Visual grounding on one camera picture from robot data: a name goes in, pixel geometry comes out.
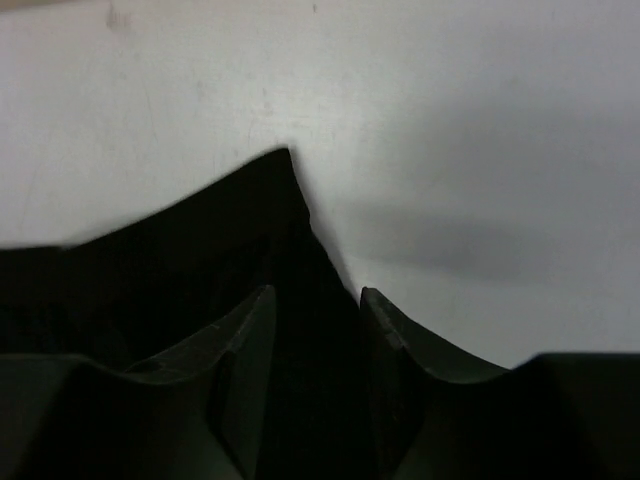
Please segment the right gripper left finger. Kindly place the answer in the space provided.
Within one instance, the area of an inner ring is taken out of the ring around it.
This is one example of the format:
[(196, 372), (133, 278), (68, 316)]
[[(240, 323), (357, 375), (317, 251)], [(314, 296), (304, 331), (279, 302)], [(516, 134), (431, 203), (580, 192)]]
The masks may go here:
[(270, 286), (125, 372), (1, 359), (5, 479), (251, 479), (276, 325)]

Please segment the black underwear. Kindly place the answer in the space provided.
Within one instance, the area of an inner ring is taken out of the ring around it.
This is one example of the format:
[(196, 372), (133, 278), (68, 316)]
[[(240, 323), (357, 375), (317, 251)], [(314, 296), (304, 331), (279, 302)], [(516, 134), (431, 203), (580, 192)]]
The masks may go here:
[(3, 250), (1, 359), (79, 355), (122, 373), (265, 286), (276, 325), (251, 479), (376, 478), (359, 309), (285, 148), (87, 243)]

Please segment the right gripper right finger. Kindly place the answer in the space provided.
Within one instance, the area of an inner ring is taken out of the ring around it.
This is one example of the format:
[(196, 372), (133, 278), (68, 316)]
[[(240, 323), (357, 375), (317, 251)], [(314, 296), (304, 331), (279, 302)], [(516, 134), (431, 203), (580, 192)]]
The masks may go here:
[(635, 479), (639, 358), (476, 357), (366, 288), (360, 319), (383, 479)]

